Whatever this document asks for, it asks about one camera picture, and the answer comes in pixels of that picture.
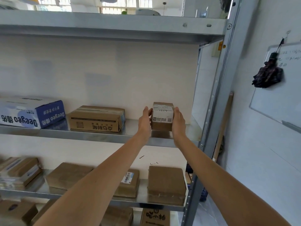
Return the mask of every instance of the person's right arm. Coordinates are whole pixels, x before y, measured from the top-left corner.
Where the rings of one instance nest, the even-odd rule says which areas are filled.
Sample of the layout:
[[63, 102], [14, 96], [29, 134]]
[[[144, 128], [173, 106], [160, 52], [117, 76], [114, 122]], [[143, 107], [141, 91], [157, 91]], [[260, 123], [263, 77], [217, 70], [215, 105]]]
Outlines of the person's right arm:
[[290, 225], [279, 213], [197, 148], [185, 134], [185, 120], [175, 108], [175, 145], [198, 176], [229, 226]]

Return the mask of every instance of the qr code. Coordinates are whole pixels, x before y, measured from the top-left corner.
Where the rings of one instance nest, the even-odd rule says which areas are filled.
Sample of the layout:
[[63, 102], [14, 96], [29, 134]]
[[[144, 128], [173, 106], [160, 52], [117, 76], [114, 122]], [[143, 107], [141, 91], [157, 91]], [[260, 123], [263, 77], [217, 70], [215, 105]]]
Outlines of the qr code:
[[83, 122], [76, 122], [76, 127], [77, 128], [84, 128], [84, 123]]

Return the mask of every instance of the whiteboard frame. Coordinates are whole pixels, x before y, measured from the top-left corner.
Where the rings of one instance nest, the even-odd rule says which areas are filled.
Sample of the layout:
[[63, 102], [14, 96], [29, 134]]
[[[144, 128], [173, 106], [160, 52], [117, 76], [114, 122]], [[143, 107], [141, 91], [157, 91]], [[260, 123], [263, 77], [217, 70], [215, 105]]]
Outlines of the whiteboard frame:
[[[295, 42], [295, 43], [284, 44], [284, 45], [282, 45], [281, 47], [292, 46], [292, 45], [300, 45], [300, 44], [301, 44], [301, 42]], [[279, 46], [279, 45], [271, 45], [271, 46], [268, 47], [268, 50], [267, 50], [267, 52], [266, 52], [265, 59], [264, 59], [264, 62], [263, 62], [263, 65], [262, 65], [262, 66], [264, 66], [264, 63], [265, 63], [265, 61], [266, 61], [266, 59], [267, 59], [267, 56], [268, 56], [269, 51], [270, 51], [271, 49], [273, 49], [273, 48], [276, 48], [276, 49], [277, 49], [278, 46]], [[255, 87], [255, 90], [254, 90], [254, 93], [253, 93], [253, 96], [252, 96], [252, 99], [251, 99], [251, 102], [250, 102], [250, 105], [249, 105], [249, 108], [250, 108], [251, 110], [254, 110], [254, 111], [256, 111], [256, 112], [258, 112], [258, 113], [260, 113], [260, 114], [262, 114], [262, 115], [264, 115], [264, 116], [266, 116], [266, 117], [268, 117], [268, 118], [270, 118], [270, 119], [272, 119], [272, 120], [274, 120], [274, 121], [277, 121], [277, 122], [283, 124], [284, 126], [290, 128], [290, 129], [292, 129], [292, 130], [294, 130], [294, 131], [296, 131], [296, 132], [301, 133], [301, 131], [299, 131], [299, 130], [297, 130], [296, 128], [293, 127], [293, 126], [295, 126], [295, 125], [293, 125], [293, 124], [291, 124], [291, 123], [289, 123], [289, 122], [287, 122], [287, 121], [278, 121], [278, 120], [274, 119], [273, 117], [271, 117], [271, 116], [269, 116], [269, 115], [267, 115], [267, 114], [265, 114], [265, 113], [263, 113], [263, 112], [260, 112], [260, 111], [258, 111], [257, 109], [252, 108], [252, 107], [251, 107], [251, 104], [252, 104], [252, 101], [253, 101], [253, 98], [254, 98], [255, 91], [256, 91], [256, 87]]]

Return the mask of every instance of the blue and white box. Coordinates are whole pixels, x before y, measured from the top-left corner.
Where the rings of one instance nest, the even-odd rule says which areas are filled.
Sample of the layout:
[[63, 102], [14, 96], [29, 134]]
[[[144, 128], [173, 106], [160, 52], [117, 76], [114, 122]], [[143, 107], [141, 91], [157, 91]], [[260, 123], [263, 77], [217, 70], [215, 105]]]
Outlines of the blue and white box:
[[0, 98], [0, 124], [42, 129], [65, 117], [61, 100], [41, 97]]

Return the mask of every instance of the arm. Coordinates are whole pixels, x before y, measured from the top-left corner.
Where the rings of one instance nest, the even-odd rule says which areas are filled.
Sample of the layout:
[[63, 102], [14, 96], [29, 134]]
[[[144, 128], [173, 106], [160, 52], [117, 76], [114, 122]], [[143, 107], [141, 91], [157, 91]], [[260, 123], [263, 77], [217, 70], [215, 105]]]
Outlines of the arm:
[[224, 171], [185, 134], [185, 120], [175, 108], [172, 134], [175, 145], [193, 168], [229, 226], [290, 225], [260, 197]]
[[145, 107], [138, 132], [59, 198], [35, 226], [99, 226], [120, 181], [149, 139], [151, 111]]

